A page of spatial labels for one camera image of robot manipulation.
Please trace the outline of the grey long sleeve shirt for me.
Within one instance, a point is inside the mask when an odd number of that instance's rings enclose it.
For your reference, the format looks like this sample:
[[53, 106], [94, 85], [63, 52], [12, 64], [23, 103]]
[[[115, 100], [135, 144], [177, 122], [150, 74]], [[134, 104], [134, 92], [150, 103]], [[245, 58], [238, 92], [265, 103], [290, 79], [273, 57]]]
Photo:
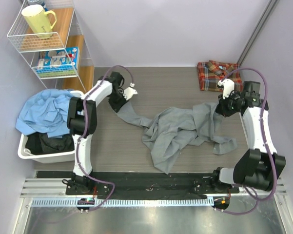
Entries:
[[151, 151], [154, 167], [168, 174], [187, 145], [212, 142], [215, 155], [230, 153], [237, 148], [236, 139], [216, 135], [223, 120], [216, 108], [217, 104], [212, 102], [191, 109], [170, 107], [150, 119], [138, 115], [131, 102], [127, 102], [117, 116], [126, 123], [143, 128], [142, 142]]

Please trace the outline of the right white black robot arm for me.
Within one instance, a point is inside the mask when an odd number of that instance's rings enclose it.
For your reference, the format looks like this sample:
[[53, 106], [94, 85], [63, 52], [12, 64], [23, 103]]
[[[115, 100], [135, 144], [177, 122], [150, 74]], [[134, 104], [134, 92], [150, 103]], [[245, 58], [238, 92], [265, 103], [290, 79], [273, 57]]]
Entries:
[[271, 191], [283, 171], [286, 160], [274, 147], [268, 125], [268, 104], [261, 99], [260, 83], [244, 82], [243, 90], [236, 91], [234, 82], [218, 82], [222, 89], [215, 112], [224, 117], [240, 113], [247, 138], [248, 150], [233, 168], [218, 167], [213, 171], [210, 186], [220, 193], [239, 184], [254, 189]]

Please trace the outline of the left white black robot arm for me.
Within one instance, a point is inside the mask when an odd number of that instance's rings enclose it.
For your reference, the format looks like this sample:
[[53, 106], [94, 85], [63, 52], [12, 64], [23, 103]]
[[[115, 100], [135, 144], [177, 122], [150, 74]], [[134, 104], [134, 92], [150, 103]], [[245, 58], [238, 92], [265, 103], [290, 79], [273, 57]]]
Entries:
[[72, 97], [69, 102], [67, 127], [74, 141], [75, 163], [70, 180], [62, 180], [67, 195], [90, 194], [96, 182], [90, 179], [91, 140], [97, 128], [97, 106], [105, 99], [116, 113], [128, 102], [122, 88], [124, 77], [112, 72], [107, 78], [101, 77], [95, 87], [80, 97]]

